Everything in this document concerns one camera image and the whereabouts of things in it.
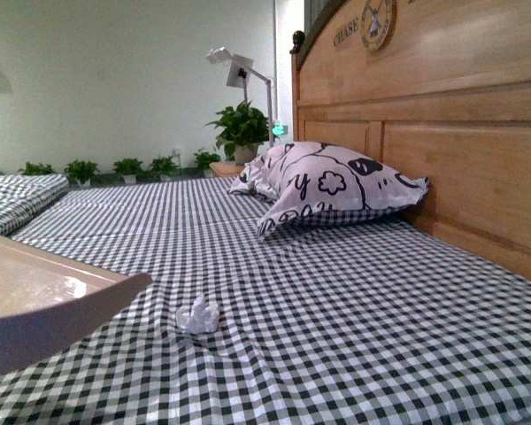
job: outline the pillow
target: pillow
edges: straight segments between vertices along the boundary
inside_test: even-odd
[[[297,142],[254,159],[228,193],[274,201],[258,221],[264,238],[287,223],[332,226],[374,219],[417,204],[427,191],[427,178],[410,180],[340,146]]]

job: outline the wooden headboard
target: wooden headboard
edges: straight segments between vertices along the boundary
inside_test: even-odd
[[[531,280],[531,0],[397,0],[375,52],[366,1],[329,1],[294,52],[295,140],[428,176],[404,217]]]

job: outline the row of potted plants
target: row of potted plants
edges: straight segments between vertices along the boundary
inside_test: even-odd
[[[204,149],[195,153],[196,165],[201,173],[206,174],[210,170],[211,162],[220,161],[220,155],[210,153]],[[56,171],[50,164],[26,163],[25,168],[18,170],[23,175],[43,175],[54,174]],[[91,161],[75,160],[65,167],[68,177],[75,179],[80,186],[89,186],[90,179],[98,173],[98,164]],[[151,161],[149,170],[143,170],[142,161],[137,158],[123,158],[114,163],[114,172],[121,175],[125,182],[135,183],[136,176],[158,176],[162,182],[168,182],[175,175],[180,173],[180,168],[173,162],[173,157],[158,157]]]

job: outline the small plant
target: small plant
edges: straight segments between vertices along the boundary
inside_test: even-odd
[[[224,146],[227,158],[234,155],[236,147],[251,147],[253,143],[261,143],[269,137],[267,117],[258,109],[241,102],[236,108],[227,106],[216,112],[220,119],[207,124],[215,128],[223,128],[216,136],[216,147]]]
[[[18,171],[21,171],[23,175],[44,175],[55,173],[55,170],[51,168],[50,164],[44,165],[41,162],[39,164],[27,162],[26,168],[20,168]]]
[[[179,166],[173,162],[173,157],[157,157],[151,161],[151,173],[157,175],[177,175]]]
[[[196,167],[203,172],[211,168],[212,162],[219,162],[220,155],[218,153],[210,153],[205,149],[199,149],[195,152]]]
[[[91,179],[95,175],[95,172],[98,171],[98,168],[96,168],[97,166],[98,164],[94,162],[75,160],[67,164],[65,172],[69,177],[75,179],[80,184],[85,184],[85,182]]]
[[[120,175],[141,175],[143,174],[142,161],[136,158],[124,158],[114,163],[114,171]]]

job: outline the checkered blanket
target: checkered blanket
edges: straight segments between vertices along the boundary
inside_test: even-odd
[[[61,174],[0,175],[0,235],[32,220],[68,187],[69,181]]]
[[[0,376],[0,423],[531,419],[531,282],[387,218],[285,228],[231,178],[71,192],[15,239],[154,283]],[[175,326],[204,293],[213,334]]]

